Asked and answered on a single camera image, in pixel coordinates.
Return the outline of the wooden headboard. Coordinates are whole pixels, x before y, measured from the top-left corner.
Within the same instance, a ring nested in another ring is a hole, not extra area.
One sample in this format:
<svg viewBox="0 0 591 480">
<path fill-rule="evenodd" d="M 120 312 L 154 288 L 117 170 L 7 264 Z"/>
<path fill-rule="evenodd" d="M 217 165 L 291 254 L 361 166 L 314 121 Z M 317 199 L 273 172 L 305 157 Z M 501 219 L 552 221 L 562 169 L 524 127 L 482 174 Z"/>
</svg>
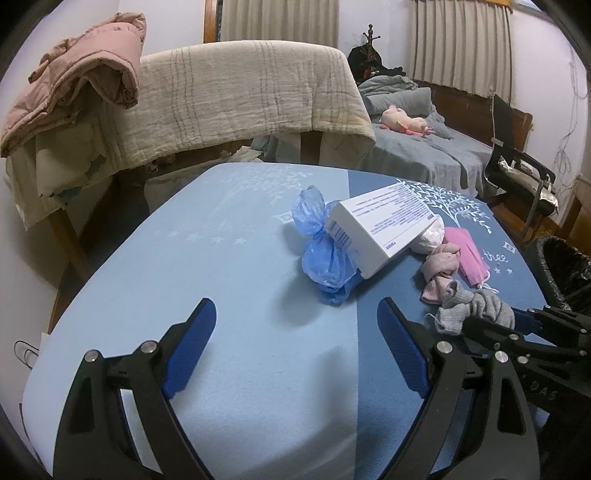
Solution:
<svg viewBox="0 0 591 480">
<path fill-rule="evenodd" d="M 432 92 L 432 102 L 445 118 L 448 127 L 480 142 L 492 145 L 492 99 L 451 87 L 418 81 L 420 87 Z M 511 107 L 515 147 L 524 151 L 533 126 L 533 115 Z"/>
</svg>

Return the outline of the grey sock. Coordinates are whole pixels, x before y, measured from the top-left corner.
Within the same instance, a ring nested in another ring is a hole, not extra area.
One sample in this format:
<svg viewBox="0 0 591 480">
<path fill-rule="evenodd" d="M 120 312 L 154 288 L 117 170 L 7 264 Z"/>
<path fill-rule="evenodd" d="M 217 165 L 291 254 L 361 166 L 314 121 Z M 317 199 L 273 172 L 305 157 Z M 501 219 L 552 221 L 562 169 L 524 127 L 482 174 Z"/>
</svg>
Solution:
<svg viewBox="0 0 591 480">
<path fill-rule="evenodd" d="M 467 290 L 454 280 L 446 288 L 436 314 L 432 315 L 435 330 L 441 334 L 459 336 L 464 322 L 469 318 L 486 320 L 509 329 L 515 327 L 513 309 L 499 298 L 495 290 Z"/>
</svg>

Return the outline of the right beige curtain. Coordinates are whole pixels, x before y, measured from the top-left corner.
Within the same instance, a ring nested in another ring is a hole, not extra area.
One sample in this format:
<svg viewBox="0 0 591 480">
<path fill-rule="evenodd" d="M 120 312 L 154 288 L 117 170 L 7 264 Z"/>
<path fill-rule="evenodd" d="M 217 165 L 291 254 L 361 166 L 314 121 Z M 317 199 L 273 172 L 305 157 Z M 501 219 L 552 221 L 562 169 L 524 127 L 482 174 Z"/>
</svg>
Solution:
<svg viewBox="0 0 591 480">
<path fill-rule="evenodd" d="M 511 102 L 513 9 L 509 1 L 414 1 L 410 74 L 433 85 Z"/>
</svg>

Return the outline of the pink face mask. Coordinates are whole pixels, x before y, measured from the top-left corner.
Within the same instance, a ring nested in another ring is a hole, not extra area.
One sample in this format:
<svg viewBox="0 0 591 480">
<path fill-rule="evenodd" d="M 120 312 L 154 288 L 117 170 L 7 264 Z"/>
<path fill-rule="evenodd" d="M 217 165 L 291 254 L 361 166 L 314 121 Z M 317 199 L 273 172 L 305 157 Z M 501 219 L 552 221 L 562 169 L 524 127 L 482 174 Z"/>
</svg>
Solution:
<svg viewBox="0 0 591 480">
<path fill-rule="evenodd" d="M 490 278 L 490 267 L 482 259 L 480 251 L 467 229 L 446 227 L 444 239 L 460 248 L 460 273 L 474 288 L 483 288 Z"/>
</svg>

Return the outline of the pink sock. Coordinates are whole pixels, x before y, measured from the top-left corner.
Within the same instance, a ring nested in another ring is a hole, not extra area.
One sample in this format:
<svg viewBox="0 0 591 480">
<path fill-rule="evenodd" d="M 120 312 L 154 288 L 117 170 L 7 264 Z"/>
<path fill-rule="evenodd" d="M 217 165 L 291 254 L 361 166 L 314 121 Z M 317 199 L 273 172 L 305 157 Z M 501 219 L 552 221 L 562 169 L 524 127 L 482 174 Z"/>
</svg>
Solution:
<svg viewBox="0 0 591 480">
<path fill-rule="evenodd" d="M 427 304 L 441 305 L 449 284 L 459 270 L 461 248 L 443 243 L 429 254 L 421 267 L 426 286 L 421 295 Z"/>
</svg>

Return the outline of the beige quilt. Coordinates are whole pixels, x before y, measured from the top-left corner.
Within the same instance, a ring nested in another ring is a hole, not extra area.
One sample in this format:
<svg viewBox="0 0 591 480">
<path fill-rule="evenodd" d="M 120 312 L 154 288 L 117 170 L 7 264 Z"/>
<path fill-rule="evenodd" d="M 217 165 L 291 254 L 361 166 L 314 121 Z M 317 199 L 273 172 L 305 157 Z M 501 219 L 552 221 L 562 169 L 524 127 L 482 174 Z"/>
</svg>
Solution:
<svg viewBox="0 0 591 480">
<path fill-rule="evenodd" d="M 156 159 L 252 139 L 322 136 L 324 166 L 358 168 L 376 136 L 346 56 L 322 45 L 228 41 L 145 56 L 130 109 L 92 96 L 78 118 L 10 154 L 15 208 L 33 226 L 84 188 Z"/>
</svg>

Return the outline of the bed with grey sheet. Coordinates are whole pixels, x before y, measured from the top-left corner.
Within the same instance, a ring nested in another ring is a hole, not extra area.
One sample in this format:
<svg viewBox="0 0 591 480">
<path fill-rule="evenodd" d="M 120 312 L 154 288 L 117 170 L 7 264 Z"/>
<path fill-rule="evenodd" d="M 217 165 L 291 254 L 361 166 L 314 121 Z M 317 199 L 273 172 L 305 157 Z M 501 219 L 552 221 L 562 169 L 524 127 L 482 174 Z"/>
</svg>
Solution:
<svg viewBox="0 0 591 480">
<path fill-rule="evenodd" d="M 450 139 L 426 138 L 374 127 L 376 144 L 363 159 L 363 171 L 414 180 L 471 197 L 496 192 L 484 177 L 492 148 L 458 131 Z"/>
</svg>

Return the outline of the pink padded jacket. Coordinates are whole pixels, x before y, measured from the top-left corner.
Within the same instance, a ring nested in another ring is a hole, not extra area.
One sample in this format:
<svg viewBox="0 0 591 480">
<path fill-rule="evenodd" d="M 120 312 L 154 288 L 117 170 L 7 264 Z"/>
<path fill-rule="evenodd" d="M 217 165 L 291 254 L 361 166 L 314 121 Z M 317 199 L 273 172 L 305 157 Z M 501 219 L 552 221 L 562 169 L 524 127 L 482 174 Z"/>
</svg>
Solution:
<svg viewBox="0 0 591 480">
<path fill-rule="evenodd" d="M 53 46 L 5 117 L 1 155 L 8 157 L 37 134 L 74 122 L 87 103 L 87 89 L 111 105 L 134 107 L 146 33 L 142 13 L 119 12 Z"/>
</svg>

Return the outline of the blue tree-print tablecloth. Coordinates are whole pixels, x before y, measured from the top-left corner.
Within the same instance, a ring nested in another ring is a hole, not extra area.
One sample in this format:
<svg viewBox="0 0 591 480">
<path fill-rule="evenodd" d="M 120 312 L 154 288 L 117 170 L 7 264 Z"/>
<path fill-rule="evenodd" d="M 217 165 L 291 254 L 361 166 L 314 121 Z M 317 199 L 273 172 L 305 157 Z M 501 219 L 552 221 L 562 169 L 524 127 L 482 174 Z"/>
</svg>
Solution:
<svg viewBox="0 0 591 480">
<path fill-rule="evenodd" d="M 218 479 L 375 479 L 420 408 L 377 324 L 381 299 L 427 318 L 422 259 L 405 252 L 325 305 L 301 270 L 290 210 L 382 188 L 372 173 L 222 164 L 151 214 L 64 312 L 24 392 L 24 424 L 51 467 L 61 412 L 83 355 L 125 355 L 187 319 L 204 298 L 217 321 L 175 413 Z"/>
</svg>

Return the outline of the pink plush toy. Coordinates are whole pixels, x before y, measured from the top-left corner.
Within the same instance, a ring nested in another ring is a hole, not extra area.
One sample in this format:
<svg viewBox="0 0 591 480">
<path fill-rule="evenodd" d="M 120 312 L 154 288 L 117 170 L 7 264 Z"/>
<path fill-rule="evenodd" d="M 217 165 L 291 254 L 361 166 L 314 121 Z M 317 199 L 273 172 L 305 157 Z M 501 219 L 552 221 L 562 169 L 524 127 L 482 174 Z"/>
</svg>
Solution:
<svg viewBox="0 0 591 480">
<path fill-rule="evenodd" d="M 390 105 L 381 116 L 381 128 L 398 133 L 427 137 L 434 132 L 422 117 L 410 117 L 408 113 L 396 105 Z"/>
</svg>

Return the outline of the beige curtain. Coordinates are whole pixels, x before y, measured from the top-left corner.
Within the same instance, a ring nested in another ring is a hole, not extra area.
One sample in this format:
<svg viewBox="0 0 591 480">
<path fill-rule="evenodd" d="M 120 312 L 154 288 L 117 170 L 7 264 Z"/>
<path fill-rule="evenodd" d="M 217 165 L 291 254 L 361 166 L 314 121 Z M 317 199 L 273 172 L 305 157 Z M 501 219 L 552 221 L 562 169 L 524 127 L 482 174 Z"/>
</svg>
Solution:
<svg viewBox="0 0 591 480">
<path fill-rule="evenodd" d="M 509 1 L 414 1 L 410 74 L 433 85 L 511 102 L 513 9 Z"/>
<path fill-rule="evenodd" d="M 286 40 L 338 47 L 339 1 L 223 1 L 221 41 Z"/>
</svg>

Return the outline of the black bin with bag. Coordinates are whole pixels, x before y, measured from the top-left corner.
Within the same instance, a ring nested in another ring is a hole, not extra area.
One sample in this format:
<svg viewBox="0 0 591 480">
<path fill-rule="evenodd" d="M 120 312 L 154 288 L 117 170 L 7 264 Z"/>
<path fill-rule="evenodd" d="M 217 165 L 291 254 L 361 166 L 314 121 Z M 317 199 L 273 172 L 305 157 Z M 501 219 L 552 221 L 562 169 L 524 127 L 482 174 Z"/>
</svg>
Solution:
<svg viewBox="0 0 591 480">
<path fill-rule="evenodd" d="M 527 263 L 549 306 L 590 314 L 590 257 L 546 236 L 528 247 Z"/>
</svg>

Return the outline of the white medicine box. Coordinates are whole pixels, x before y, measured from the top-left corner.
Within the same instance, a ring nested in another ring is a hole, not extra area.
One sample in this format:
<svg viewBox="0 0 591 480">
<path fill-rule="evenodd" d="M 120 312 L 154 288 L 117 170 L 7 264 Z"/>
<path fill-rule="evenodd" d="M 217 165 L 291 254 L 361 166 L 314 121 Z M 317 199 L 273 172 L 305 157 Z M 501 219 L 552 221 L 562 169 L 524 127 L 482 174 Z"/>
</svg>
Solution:
<svg viewBox="0 0 591 480">
<path fill-rule="evenodd" d="M 436 215 L 409 187 L 398 182 L 339 201 L 325 231 L 344 248 L 365 279 L 404 251 Z"/>
</svg>

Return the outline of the silver seat cushion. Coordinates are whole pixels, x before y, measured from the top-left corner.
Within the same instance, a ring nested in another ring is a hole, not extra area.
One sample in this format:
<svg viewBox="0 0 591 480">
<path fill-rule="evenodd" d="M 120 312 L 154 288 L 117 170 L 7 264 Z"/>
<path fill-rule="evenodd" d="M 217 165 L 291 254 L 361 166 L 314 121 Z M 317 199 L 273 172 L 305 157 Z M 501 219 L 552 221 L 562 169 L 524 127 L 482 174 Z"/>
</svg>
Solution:
<svg viewBox="0 0 591 480">
<path fill-rule="evenodd" d="M 553 183 L 550 180 L 545 180 L 542 183 L 540 195 L 536 195 L 540 178 L 539 175 L 534 172 L 533 168 L 524 171 L 521 168 L 515 168 L 514 166 L 508 164 L 505 159 L 501 159 L 498 162 L 498 165 L 501 175 L 504 178 L 507 178 L 511 182 L 520 185 L 527 192 L 539 198 L 539 210 L 544 210 L 546 216 L 553 214 L 559 208 L 559 201 L 553 192 Z"/>
</svg>

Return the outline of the grey duvet pile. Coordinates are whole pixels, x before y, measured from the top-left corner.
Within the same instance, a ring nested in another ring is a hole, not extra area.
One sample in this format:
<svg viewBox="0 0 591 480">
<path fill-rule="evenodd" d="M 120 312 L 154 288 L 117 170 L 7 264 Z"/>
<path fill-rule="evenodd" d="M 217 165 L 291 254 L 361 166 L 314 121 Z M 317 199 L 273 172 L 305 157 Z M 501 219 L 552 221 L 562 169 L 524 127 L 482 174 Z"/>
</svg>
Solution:
<svg viewBox="0 0 591 480">
<path fill-rule="evenodd" d="M 391 105 L 396 105 L 412 118 L 425 119 L 435 135 L 447 140 L 453 138 L 445 118 L 432 101 L 430 87 L 420 87 L 415 81 L 402 75 L 377 75 L 360 83 L 358 89 L 373 123 L 379 122 Z"/>
</svg>

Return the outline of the left beige curtain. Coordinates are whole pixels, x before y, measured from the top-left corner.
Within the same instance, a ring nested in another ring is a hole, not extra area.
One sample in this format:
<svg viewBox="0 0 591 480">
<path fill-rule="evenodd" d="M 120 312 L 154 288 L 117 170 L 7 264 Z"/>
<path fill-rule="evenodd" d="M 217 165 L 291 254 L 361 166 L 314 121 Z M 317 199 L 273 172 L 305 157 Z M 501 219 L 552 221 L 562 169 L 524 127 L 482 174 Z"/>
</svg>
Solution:
<svg viewBox="0 0 591 480">
<path fill-rule="evenodd" d="M 286 40 L 338 47 L 339 1 L 223 1 L 221 41 Z"/>
</svg>

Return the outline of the black office chair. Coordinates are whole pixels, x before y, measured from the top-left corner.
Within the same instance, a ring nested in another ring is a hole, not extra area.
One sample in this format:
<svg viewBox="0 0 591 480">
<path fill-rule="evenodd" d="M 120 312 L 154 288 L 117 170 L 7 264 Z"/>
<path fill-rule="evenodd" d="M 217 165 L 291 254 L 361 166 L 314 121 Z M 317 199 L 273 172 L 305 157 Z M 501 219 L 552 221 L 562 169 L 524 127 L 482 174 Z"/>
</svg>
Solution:
<svg viewBox="0 0 591 480">
<path fill-rule="evenodd" d="M 499 95 L 492 96 L 492 153 L 484 169 L 485 183 L 495 195 L 485 202 L 490 208 L 511 200 L 525 212 L 520 230 L 511 236 L 520 243 L 531 242 L 545 218 L 559 209 L 555 194 L 556 174 L 515 144 L 514 110 Z"/>
</svg>

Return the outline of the blue plastic bag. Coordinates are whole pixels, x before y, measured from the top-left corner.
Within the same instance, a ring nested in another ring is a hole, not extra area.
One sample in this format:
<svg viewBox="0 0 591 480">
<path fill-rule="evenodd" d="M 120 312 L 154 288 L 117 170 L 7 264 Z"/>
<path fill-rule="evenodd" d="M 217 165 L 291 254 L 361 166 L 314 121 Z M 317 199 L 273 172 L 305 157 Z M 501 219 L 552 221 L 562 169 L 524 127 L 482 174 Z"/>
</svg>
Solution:
<svg viewBox="0 0 591 480">
<path fill-rule="evenodd" d="M 325 229 L 337 201 L 325 203 L 314 185 L 301 190 L 291 208 L 297 232 L 304 236 L 301 269 L 320 291 L 322 303 L 341 305 L 349 299 L 363 278 L 344 247 Z"/>
</svg>

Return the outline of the coat rack with black coat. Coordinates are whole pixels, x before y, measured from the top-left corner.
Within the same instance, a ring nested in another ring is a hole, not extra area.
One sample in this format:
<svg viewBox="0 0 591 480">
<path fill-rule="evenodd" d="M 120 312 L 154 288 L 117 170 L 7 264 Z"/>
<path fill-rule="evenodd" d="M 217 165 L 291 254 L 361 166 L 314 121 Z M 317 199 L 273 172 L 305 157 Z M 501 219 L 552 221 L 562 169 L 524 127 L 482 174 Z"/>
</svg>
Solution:
<svg viewBox="0 0 591 480">
<path fill-rule="evenodd" d="M 374 42 L 381 38 L 380 35 L 374 35 L 374 26 L 369 25 L 367 31 L 363 33 L 366 43 L 355 47 L 349 52 L 349 69 L 353 74 L 353 79 L 360 84 L 375 76 L 405 76 L 406 71 L 402 67 L 387 68 L 383 64 L 383 59 L 374 47 Z"/>
</svg>

